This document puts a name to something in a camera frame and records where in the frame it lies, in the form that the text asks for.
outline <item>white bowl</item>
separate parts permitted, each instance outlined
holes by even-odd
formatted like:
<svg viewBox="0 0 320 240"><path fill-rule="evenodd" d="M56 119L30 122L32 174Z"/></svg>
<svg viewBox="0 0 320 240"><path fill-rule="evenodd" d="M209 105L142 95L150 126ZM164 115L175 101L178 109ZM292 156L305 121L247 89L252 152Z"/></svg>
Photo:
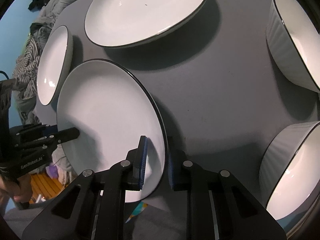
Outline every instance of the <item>white bowl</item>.
<svg viewBox="0 0 320 240"><path fill-rule="evenodd" d="M126 69L107 60L76 67L59 95L57 125L80 130L78 139L62 144L77 174L109 169L147 136L143 188L127 191L125 201L142 200L156 189L168 154L164 125L150 94Z"/></svg>
<svg viewBox="0 0 320 240"><path fill-rule="evenodd" d="M85 33L104 47L147 43L186 23L205 1L93 0L85 17Z"/></svg>
<svg viewBox="0 0 320 240"><path fill-rule="evenodd" d="M62 25L50 35L39 62L37 90L43 105L58 97L70 70L72 54L72 35Z"/></svg>
<svg viewBox="0 0 320 240"><path fill-rule="evenodd" d="M259 172L262 203L276 220L300 207L320 180L319 124L286 127L263 156Z"/></svg>
<svg viewBox="0 0 320 240"><path fill-rule="evenodd" d="M320 35L296 0L273 0L267 42L287 79L320 92Z"/></svg>

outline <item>person's hand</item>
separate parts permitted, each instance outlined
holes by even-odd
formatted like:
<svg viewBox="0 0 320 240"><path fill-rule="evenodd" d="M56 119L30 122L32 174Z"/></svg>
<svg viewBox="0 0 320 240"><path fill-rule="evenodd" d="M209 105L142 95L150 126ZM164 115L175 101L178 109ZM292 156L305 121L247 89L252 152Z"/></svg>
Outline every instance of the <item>person's hand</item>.
<svg viewBox="0 0 320 240"><path fill-rule="evenodd" d="M0 193L13 197L15 202L29 202L32 197L31 176L29 174L18 178L19 184L5 180L0 176Z"/></svg>

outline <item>metal screw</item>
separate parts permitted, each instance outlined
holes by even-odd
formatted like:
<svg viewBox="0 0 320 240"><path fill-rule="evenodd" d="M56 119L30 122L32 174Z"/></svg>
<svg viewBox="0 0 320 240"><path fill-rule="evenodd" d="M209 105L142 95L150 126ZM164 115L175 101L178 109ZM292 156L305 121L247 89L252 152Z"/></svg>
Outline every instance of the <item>metal screw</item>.
<svg viewBox="0 0 320 240"><path fill-rule="evenodd" d="M226 171L226 170L220 171L220 174L221 174L221 176L223 176L223 177L229 177L229 176L230 176L230 172L229 172L229 171Z"/></svg>
<svg viewBox="0 0 320 240"><path fill-rule="evenodd" d="M82 175L85 176L85 177L89 177L89 176L92 175L92 170L89 170L89 169L84 170L84 171L82 172Z"/></svg>
<svg viewBox="0 0 320 240"><path fill-rule="evenodd" d="M130 162L128 160L123 160L122 162L120 162L122 167L126 167L130 165Z"/></svg>
<svg viewBox="0 0 320 240"><path fill-rule="evenodd" d="M193 163L191 161L184 161L183 162L183 166L185 167L191 167L193 165Z"/></svg>

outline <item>gray table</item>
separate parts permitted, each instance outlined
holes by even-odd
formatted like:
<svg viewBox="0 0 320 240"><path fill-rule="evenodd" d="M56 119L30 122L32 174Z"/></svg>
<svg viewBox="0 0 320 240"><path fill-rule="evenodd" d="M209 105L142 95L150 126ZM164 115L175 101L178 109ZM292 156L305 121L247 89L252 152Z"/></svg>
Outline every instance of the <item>gray table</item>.
<svg viewBox="0 0 320 240"><path fill-rule="evenodd" d="M72 68L111 59L129 69L154 97L167 134L190 160L210 171L231 171L259 200L259 167L271 140L286 126L318 119L317 94L289 82L268 52L265 30L271 0L207 0L180 29L147 45L104 49L91 43L84 18L92 0L59 16L73 34ZM55 106L36 107L55 124ZM184 210L185 192L164 179L145 201Z"/></svg>

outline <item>oval plate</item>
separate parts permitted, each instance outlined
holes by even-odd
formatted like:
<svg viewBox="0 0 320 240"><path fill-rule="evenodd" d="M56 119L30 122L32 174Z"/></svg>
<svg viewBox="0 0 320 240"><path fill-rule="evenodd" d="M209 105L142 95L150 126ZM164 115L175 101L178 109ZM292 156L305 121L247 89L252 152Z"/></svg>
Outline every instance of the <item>oval plate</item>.
<svg viewBox="0 0 320 240"><path fill-rule="evenodd" d="M58 130L80 130L78 139L62 144L77 174L109 169L147 136L143 188L127 191L125 201L142 200L156 189L168 154L163 121L150 94L125 68L100 59L76 67L61 89L57 124Z"/></svg>
<svg viewBox="0 0 320 240"><path fill-rule="evenodd" d="M62 25L49 37L39 62L37 91L44 106L59 95L70 70L72 54L72 35L67 27Z"/></svg>
<svg viewBox="0 0 320 240"><path fill-rule="evenodd" d="M93 0L85 17L85 33L103 47L140 45L179 28L205 1Z"/></svg>

